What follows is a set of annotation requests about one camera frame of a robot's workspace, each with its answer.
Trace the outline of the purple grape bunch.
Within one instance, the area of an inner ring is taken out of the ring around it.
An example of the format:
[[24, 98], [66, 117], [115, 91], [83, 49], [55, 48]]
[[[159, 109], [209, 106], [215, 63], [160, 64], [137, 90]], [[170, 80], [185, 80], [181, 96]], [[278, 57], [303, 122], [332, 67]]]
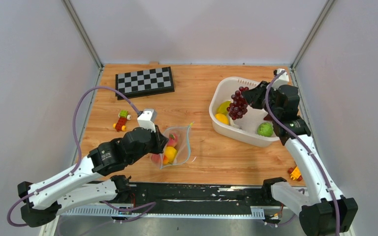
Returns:
[[239, 87], [233, 95], [232, 102], [228, 109], [228, 115], [232, 120], [242, 118], [247, 113], [248, 104], [242, 95], [243, 91], [249, 90], [248, 87]]

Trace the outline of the red orange wax apple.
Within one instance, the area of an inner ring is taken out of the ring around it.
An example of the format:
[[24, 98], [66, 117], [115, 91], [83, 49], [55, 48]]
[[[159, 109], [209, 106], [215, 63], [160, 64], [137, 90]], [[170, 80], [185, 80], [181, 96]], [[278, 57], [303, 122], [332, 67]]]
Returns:
[[163, 154], [152, 154], [151, 161], [156, 165], [163, 164]]

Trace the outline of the dark brown fig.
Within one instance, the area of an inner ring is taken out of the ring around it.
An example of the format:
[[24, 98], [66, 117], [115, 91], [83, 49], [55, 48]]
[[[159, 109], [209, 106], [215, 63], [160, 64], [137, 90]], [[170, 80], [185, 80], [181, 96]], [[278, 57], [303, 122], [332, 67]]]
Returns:
[[267, 114], [264, 118], [265, 121], [273, 121], [273, 118], [270, 114]]

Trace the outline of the yellow lemon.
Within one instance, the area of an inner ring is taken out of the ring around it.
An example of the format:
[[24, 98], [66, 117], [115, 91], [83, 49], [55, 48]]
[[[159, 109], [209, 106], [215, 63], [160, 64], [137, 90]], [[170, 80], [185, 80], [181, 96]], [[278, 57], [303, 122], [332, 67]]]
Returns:
[[163, 164], [173, 164], [178, 151], [171, 146], [167, 146], [164, 151]]
[[225, 114], [217, 113], [215, 114], [215, 118], [222, 124], [229, 125], [229, 119]]

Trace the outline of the white plastic basket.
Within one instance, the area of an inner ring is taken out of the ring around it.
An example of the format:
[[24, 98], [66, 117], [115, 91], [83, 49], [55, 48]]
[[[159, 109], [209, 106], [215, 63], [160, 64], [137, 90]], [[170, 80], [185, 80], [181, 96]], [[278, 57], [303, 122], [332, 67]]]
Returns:
[[224, 136], [257, 147], [267, 147], [279, 140], [264, 109], [254, 109], [248, 105], [243, 91], [252, 91], [259, 82], [228, 77], [217, 86], [209, 106], [213, 129]]

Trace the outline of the green custard apple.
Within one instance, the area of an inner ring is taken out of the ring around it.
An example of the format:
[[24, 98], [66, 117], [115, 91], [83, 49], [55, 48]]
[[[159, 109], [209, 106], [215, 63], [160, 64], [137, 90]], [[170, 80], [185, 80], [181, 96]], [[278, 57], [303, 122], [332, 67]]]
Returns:
[[273, 133], [273, 126], [268, 122], [261, 123], [257, 128], [257, 134], [260, 136], [271, 137]]

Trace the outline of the clear zip top bag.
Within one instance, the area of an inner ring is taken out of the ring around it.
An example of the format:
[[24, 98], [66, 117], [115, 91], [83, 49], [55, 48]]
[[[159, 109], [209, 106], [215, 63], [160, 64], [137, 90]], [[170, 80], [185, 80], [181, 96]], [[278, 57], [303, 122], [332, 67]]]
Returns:
[[169, 166], [178, 166], [178, 165], [182, 165], [182, 164], [186, 163], [189, 160], [190, 155], [191, 155], [190, 131], [191, 131], [192, 126], [193, 126], [193, 122], [191, 122], [187, 126], [169, 127], [165, 130], [164, 135], [167, 138], [169, 136], [169, 133], [171, 133], [171, 132], [177, 133], [178, 144], [174, 148], [178, 151], [178, 153], [176, 155], [176, 158], [175, 158], [175, 161], [173, 162], [173, 164], [156, 165], [152, 162], [156, 167], [158, 167], [159, 169], [163, 169], [163, 168], [169, 167]]

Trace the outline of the pink peach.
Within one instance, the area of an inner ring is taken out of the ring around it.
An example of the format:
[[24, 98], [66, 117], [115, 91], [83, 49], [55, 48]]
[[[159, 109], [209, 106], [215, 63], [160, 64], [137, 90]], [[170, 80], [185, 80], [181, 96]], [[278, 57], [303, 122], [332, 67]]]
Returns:
[[175, 132], [169, 133], [168, 139], [169, 139], [169, 141], [167, 143], [168, 147], [175, 147], [178, 144], [178, 135], [177, 135], [177, 133], [175, 133]]

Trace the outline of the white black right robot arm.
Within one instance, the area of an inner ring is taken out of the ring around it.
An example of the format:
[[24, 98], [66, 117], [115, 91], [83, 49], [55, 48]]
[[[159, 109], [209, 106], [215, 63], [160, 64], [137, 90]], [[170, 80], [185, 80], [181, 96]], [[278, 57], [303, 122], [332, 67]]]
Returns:
[[347, 232], [356, 216], [358, 205], [336, 186], [315, 148], [305, 121], [299, 116], [298, 88], [268, 82], [241, 92], [253, 109], [263, 109], [272, 119], [275, 134], [289, 151], [306, 183], [304, 195], [281, 178], [267, 179], [261, 198], [267, 205], [281, 202], [298, 217], [308, 236], [339, 235]]

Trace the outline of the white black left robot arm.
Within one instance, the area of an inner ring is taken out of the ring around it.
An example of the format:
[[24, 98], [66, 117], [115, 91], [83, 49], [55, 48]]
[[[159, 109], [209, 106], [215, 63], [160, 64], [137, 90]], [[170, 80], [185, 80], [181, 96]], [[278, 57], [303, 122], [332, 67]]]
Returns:
[[131, 197], [129, 179], [112, 176], [109, 180], [88, 186], [93, 180], [122, 171], [148, 153], [160, 154], [169, 139], [158, 129], [137, 127], [100, 144], [72, 166], [40, 183], [24, 181], [18, 184], [18, 195], [24, 205], [21, 217], [29, 227], [39, 227], [53, 221], [56, 216], [82, 205], [115, 200], [126, 203]]

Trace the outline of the red green toy car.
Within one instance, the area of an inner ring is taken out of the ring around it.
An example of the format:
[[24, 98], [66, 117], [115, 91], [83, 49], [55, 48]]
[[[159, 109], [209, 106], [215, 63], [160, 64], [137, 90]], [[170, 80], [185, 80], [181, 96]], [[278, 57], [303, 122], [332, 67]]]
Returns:
[[131, 120], [131, 114], [126, 110], [121, 110], [118, 114], [118, 121], [113, 124], [113, 128], [117, 132], [126, 131], [127, 125], [126, 123]]

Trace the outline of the yellow green starfruit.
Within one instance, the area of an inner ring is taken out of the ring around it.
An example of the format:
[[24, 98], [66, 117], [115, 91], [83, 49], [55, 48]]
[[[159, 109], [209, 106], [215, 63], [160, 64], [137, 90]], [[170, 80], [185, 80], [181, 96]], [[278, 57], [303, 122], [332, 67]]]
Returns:
[[230, 100], [227, 100], [225, 102], [222, 102], [217, 110], [216, 110], [216, 113], [217, 114], [223, 114], [223, 115], [227, 115], [228, 114], [228, 109], [229, 109], [229, 106], [231, 104], [231, 101]]

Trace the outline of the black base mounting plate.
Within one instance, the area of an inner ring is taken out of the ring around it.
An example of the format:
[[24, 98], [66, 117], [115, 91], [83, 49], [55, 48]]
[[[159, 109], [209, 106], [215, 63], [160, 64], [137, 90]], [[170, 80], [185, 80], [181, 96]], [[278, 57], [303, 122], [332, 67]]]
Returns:
[[247, 215], [251, 207], [282, 207], [260, 186], [239, 185], [133, 182], [129, 191], [109, 200], [134, 207], [151, 202], [150, 213], [177, 215]]

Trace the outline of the black grey chessboard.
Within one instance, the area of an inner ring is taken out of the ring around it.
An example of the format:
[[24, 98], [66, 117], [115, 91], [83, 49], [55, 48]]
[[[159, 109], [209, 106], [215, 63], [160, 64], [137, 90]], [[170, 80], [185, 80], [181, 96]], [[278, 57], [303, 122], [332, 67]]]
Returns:
[[127, 98], [175, 91], [170, 66], [117, 74], [115, 88]]

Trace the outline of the yellow red toy car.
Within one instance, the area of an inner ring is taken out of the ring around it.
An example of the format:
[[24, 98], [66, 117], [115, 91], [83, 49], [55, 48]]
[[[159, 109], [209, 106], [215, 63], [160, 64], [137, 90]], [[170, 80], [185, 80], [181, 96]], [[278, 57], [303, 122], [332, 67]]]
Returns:
[[302, 174], [297, 166], [295, 168], [289, 168], [287, 172], [291, 180], [296, 180], [296, 181], [303, 180]]

